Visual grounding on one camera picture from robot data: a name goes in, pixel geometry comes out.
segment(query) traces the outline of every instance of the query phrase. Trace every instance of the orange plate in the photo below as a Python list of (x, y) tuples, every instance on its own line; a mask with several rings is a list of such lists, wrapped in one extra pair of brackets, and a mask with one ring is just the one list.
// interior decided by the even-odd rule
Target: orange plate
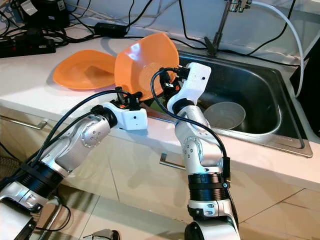
[(55, 68), (53, 80), (70, 89), (104, 88), (115, 84), (115, 63), (116, 57), (100, 51), (78, 51)]
[[(152, 99), (150, 81), (160, 68), (177, 68), (179, 54), (175, 44), (164, 33), (142, 38), (119, 53), (115, 61), (115, 85), (129, 93), (142, 92), (140, 101)], [(171, 80), (175, 73), (169, 72)], [(159, 77), (154, 82), (157, 95), (162, 93)]]

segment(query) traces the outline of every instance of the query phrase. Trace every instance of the countertop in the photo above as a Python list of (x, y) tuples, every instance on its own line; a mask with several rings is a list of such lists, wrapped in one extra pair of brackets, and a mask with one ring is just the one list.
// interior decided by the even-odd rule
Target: countertop
[[(114, 86), (98, 90), (71, 90), (53, 82), (52, 75), (55, 67), (70, 55), (86, 49), (116, 56), (134, 41), (132, 39), (98, 38), (69, 44), (58, 48), (53, 54), (1, 58), (0, 106), (57, 121), (81, 100), (102, 90), (112, 89)], [(191, 52), (190, 48), (182, 46), (178, 48)], [(249, 57), (228, 54), (219, 54), (218, 57), (278, 69), (290, 95), (294, 95), (289, 83), (289, 77), (294, 68)], [(114, 97), (114, 94), (109, 94), (96, 98), (72, 117), (79, 116), (93, 105), (110, 101)], [(227, 136), (220, 137), (231, 157), (231, 168), (243, 172), (254, 172), (285, 183), (320, 191), (319, 139), (312, 133), (299, 102), (293, 99), (293, 103), (309, 139), (313, 152), (312, 158), (297, 156)], [(148, 118), (147, 130), (127, 132), (112, 129), (110, 135), (151, 147), (163, 148), (164, 152), (181, 153), (180, 143), (174, 134), (174, 124), (165, 121)]]

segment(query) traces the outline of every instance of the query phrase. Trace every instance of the cabinet handle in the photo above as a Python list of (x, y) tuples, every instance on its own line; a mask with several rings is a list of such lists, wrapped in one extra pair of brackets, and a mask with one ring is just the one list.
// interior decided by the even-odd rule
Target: cabinet handle
[(182, 166), (182, 165), (179, 165), (179, 164), (175, 164), (173, 162), (166, 161), (166, 157), (167, 157), (167, 154), (162, 153), (159, 163), (162, 164), (162, 165), (166, 165), (168, 167), (175, 168), (175, 169), (180, 169), (180, 170), (184, 170), (184, 171), (186, 170), (185, 166)]
[(37, 130), (42, 130), (45, 127), (45, 125), (48, 124), (47, 121), (42, 120), (38, 125), (34, 125), (31, 123), (27, 123), (25, 121), (20, 121), (20, 120), (17, 120), (17, 119), (11, 118), (11, 117), (7, 117), (7, 116), (3, 116), (3, 115), (0, 115), (0, 119), (11, 122), (11, 123), (19, 124), (19, 125), (22, 125), (25, 127), (29, 127), (32, 129), (37, 129)]

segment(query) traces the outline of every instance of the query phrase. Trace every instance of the faucet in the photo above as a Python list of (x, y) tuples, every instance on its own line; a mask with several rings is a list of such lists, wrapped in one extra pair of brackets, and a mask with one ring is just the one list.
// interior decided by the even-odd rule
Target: faucet
[(208, 37), (204, 37), (204, 42), (208, 48), (207, 54), (211, 57), (215, 57), (219, 49), (219, 44), (222, 38), (222, 32), (225, 27), (226, 20), (228, 18), (229, 12), (239, 12), (242, 13), (244, 9), (249, 9), (252, 0), (225, 0), (226, 4), (224, 7), (223, 15), (220, 21), (218, 31), (215, 33), (213, 42), (209, 40)]

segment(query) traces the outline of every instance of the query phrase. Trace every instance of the sink basin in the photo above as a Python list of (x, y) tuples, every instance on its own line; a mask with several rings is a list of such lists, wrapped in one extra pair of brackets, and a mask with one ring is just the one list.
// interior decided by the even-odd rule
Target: sink basin
[[(213, 127), (216, 133), (312, 157), (306, 134), (278, 70), (186, 52), (180, 52), (179, 58), (182, 66), (197, 62), (211, 67), (205, 92), (198, 101), (203, 112), (220, 102), (235, 102), (245, 109), (241, 125), (230, 130)], [(170, 121), (155, 112), (150, 116)]]

